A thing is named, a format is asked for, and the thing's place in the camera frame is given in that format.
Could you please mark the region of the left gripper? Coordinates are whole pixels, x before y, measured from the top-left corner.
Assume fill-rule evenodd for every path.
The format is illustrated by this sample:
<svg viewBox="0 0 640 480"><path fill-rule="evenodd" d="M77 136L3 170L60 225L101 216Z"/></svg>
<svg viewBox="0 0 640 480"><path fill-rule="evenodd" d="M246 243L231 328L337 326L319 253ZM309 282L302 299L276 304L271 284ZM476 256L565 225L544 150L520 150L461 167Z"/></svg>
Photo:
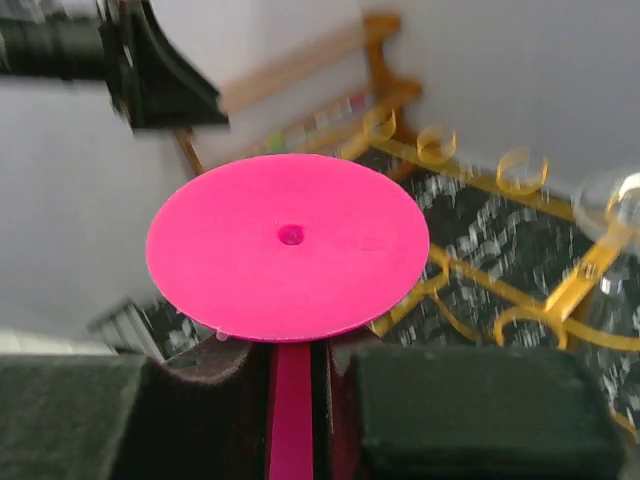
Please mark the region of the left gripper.
<svg viewBox="0 0 640 480"><path fill-rule="evenodd" d="M168 41L149 1L98 1L106 85L132 130L228 126L220 93Z"/></svg>

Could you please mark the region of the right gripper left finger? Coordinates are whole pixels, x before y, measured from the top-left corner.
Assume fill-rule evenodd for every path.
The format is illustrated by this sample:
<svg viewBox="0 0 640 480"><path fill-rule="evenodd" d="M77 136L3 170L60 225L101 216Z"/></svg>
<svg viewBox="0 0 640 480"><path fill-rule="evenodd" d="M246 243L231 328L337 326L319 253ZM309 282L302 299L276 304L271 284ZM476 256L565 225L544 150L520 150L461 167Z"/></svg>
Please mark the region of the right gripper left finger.
<svg viewBox="0 0 640 480"><path fill-rule="evenodd" d="M102 343L1 336L5 479L260 479L271 352L208 339L160 362Z"/></svg>

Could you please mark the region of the clear large wine glass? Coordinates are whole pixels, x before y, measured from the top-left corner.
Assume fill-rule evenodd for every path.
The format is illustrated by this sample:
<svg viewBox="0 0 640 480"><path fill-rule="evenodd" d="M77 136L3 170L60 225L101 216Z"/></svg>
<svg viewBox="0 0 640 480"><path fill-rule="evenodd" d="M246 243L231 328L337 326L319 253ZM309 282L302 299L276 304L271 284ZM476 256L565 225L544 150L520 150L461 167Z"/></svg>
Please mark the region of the clear large wine glass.
<svg viewBox="0 0 640 480"><path fill-rule="evenodd" d="M585 255L597 280L624 254L639 252L639 173L611 170L587 180L572 199L574 218L593 241Z"/></svg>

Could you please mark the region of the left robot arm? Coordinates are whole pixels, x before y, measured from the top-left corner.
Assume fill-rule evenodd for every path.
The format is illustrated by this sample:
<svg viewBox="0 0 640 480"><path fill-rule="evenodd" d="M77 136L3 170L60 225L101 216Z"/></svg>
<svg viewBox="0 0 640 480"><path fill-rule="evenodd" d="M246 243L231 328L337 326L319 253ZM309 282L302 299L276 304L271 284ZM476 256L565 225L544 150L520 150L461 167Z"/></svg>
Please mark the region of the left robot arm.
<svg viewBox="0 0 640 480"><path fill-rule="evenodd" d="M228 125L219 90L174 48L150 2L33 11L1 20L3 76L101 82L134 130Z"/></svg>

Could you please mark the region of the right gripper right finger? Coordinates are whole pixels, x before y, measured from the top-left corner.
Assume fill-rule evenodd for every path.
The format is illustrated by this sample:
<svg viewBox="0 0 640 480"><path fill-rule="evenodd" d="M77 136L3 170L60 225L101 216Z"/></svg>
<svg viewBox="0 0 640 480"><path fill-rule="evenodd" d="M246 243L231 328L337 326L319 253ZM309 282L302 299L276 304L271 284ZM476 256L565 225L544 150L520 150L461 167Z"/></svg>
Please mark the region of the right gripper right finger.
<svg viewBox="0 0 640 480"><path fill-rule="evenodd" d="M591 374L547 348L335 342L337 479L617 479L625 446Z"/></svg>

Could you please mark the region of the pink plastic wine glass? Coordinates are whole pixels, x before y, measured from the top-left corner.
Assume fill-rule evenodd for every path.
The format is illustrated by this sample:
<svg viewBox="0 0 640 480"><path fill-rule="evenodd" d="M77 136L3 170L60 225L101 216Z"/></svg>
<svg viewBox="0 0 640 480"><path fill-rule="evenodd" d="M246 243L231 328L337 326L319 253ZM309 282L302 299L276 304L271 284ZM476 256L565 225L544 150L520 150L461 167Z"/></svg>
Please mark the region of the pink plastic wine glass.
<svg viewBox="0 0 640 480"><path fill-rule="evenodd" d="M181 187L151 223L146 263L191 319L273 345L267 475L310 479L312 342L399 303L429 247L420 208L393 180L346 160L277 154Z"/></svg>

